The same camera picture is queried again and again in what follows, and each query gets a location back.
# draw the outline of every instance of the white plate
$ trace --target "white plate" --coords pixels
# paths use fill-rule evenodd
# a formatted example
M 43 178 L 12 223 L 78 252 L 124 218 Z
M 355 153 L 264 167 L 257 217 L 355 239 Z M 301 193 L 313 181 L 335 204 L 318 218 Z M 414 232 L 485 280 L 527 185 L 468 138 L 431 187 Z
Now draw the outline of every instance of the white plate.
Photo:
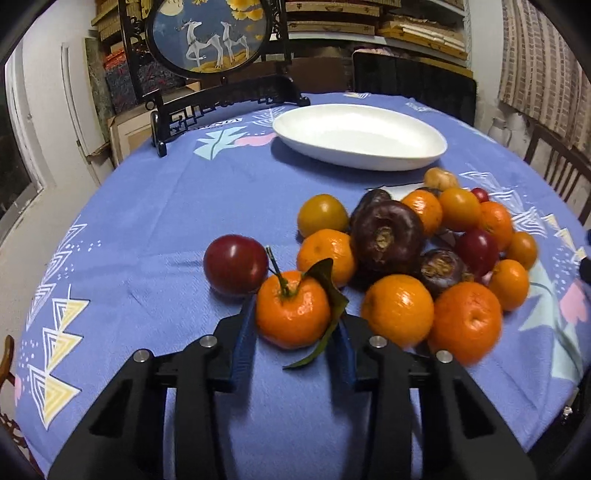
M 273 122 L 291 148 L 364 170 L 422 168 L 447 150 L 445 137 L 416 118 L 384 108 L 333 103 L 295 108 Z

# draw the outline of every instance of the green stem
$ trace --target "green stem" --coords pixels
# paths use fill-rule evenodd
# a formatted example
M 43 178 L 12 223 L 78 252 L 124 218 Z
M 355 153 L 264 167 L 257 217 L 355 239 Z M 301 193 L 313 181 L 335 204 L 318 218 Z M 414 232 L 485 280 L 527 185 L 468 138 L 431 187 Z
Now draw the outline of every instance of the green stem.
M 273 252 L 271 251 L 271 247 L 265 247 L 265 252 L 267 252 L 267 255 L 269 256 L 269 260 L 271 260 L 271 263 L 273 264 L 273 268 L 275 268 L 275 271 L 271 270 L 271 272 L 277 276 L 277 279 L 279 280 L 279 285 L 281 287 L 281 295 L 283 295 L 284 297 L 291 297 L 291 292 L 287 283 L 287 280 L 283 277 L 283 275 L 281 275 L 281 270 L 279 270 L 279 265 L 277 265 L 277 261 L 275 260 L 275 256 L 273 255 Z

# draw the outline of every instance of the blue tablecloth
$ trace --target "blue tablecloth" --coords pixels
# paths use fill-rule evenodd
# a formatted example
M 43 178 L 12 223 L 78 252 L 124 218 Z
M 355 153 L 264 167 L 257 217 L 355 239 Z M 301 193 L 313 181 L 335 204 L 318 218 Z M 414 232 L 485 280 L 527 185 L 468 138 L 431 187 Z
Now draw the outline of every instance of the blue tablecloth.
M 528 300 L 506 315 L 501 341 L 470 369 L 530 447 L 591 361 L 589 305 L 577 279 L 582 227 L 522 160 L 443 113 L 402 97 L 334 93 L 311 101 L 379 106 L 434 126 L 449 143 L 437 164 L 463 186 L 484 187 L 511 211 L 518 230 L 535 236 L 540 261 Z M 165 158 L 144 145 L 68 230 L 35 293 L 15 360 L 17 420 L 43 471 L 134 350 L 182 350 L 237 311 L 204 278 L 203 254 L 213 239 L 254 237 L 291 269 L 296 216 L 309 197 L 330 193 L 351 211 L 365 189 L 421 181 L 424 170 L 351 170 L 291 151 L 272 131 L 272 120 L 291 108 L 220 109 L 204 120 L 221 121 L 169 144 Z M 361 293 L 345 293 L 349 311 L 359 313 Z M 368 396 L 331 386 L 323 356 L 299 371 L 281 369 L 302 356 L 259 341 L 250 381 L 237 394 L 216 397 L 229 479 L 359 478 Z M 168 400 L 171 479 L 173 393 Z M 415 472 L 420 461 L 415 443 Z

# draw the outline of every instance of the patterned curtain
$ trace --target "patterned curtain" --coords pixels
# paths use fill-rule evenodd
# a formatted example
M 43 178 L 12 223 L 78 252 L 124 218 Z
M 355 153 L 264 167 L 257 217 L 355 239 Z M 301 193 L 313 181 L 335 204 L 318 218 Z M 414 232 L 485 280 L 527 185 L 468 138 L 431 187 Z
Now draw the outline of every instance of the patterned curtain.
M 499 98 L 591 158 L 591 85 L 554 25 L 528 0 L 502 0 Z

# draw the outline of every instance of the orange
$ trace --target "orange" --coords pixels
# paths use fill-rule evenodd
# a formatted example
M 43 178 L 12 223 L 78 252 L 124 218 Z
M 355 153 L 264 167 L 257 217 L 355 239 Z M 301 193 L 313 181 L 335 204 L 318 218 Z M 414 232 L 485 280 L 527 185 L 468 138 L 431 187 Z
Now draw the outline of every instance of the orange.
M 479 362 L 501 337 L 499 300 L 479 283 L 459 283 L 435 301 L 431 351 L 447 350 L 464 366 Z
M 297 215 L 297 228 L 304 238 L 329 228 L 344 232 L 349 226 L 347 210 L 332 195 L 315 195 L 302 205 Z
M 402 348 L 422 342 L 433 324 L 433 299 L 416 278 L 390 275 L 373 284 L 361 316 L 371 329 Z
M 350 237 L 336 230 L 319 230 L 301 244 L 297 254 L 297 269 L 306 272 L 312 265 L 332 258 L 332 281 L 337 288 L 344 287 L 353 278 L 357 262 L 350 246 Z
M 497 202 L 481 203 L 480 209 L 482 211 L 480 228 L 495 237 L 499 252 L 504 252 L 513 237 L 513 222 L 509 210 Z
M 313 278 L 298 271 L 281 274 L 289 295 L 282 293 L 276 275 L 267 278 L 256 296 L 256 324 L 270 342 L 287 349 L 317 342 L 330 323 L 326 292 Z
M 515 232 L 505 252 L 505 258 L 516 260 L 526 270 L 530 270 L 538 259 L 538 244 L 527 232 Z
M 460 188 L 445 190 L 439 196 L 443 209 L 443 226 L 454 232 L 467 232 L 478 226 L 480 202 L 476 195 Z
M 530 291 L 527 270 L 515 260 L 501 260 L 492 269 L 488 288 L 501 302 L 503 310 L 512 312 L 521 307 Z
M 412 208 L 423 222 L 427 237 L 433 236 L 441 227 L 443 210 L 434 194 L 426 190 L 415 190 L 402 199 L 402 203 Z

